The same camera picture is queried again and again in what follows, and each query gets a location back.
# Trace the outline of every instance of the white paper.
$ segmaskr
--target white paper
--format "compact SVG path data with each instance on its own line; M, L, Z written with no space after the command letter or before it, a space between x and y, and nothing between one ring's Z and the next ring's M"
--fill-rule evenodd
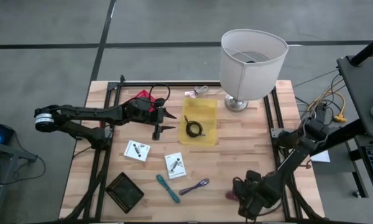
M149 153L150 146L136 141L129 141L124 151L124 156L145 162Z
M187 174L181 152L165 156L168 178L174 179Z
M311 156L311 160L315 162L330 162L329 152L326 150L315 156Z

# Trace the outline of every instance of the lamp base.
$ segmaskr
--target lamp base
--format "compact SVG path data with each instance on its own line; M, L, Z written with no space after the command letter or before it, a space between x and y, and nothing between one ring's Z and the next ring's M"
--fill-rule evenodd
M247 108L249 102L246 100L237 100L234 97L231 97L229 94L225 96L224 99L225 107L232 112L241 112Z

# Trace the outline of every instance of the teal cable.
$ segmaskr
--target teal cable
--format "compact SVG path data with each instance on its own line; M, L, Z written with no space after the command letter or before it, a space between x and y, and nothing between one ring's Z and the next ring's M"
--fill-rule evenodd
M171 198L174 200L176 203L180 203L181 200L180 198L174 193L174 191L168 186L166 183L166 180L162 177L162 175L157 174L156 175L157 181L167 190L168 194L170 194Z

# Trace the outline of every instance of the gray floor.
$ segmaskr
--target gray floor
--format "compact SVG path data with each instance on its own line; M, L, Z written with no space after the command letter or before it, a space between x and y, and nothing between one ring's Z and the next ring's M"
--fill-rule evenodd
M98 43L109 0L0 1L0 44ZM373 0L118 0L108 35L115 42L219 41L229 29L260 29L288 41L371 40ZM336 68L336 59L361 45L290 47L279 79L297 84ZM37 180L11 185L3 223L54 220L58 216L75 141L34 129L34 109L50 104L82 106L96 49L0 50L0 123L47 164ZM220 48L106 49L98 80L217 80ZM312 101L336 75L296 87ZM348 92L345 116L357 118ZM356 199L351 174L316 175L325 214L332 220L373 223L373 188L363 165L369 198ZM41 164L22 171L37 175Z

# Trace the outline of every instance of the small package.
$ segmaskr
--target small package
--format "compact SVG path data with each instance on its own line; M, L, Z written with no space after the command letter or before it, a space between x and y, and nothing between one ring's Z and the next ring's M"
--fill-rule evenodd
M139 161L146 161L150 146L136 141L129 141L129 144L124 151L124 156L137 159Z
M168 178L173 179L186 175L181 152L165 156Z

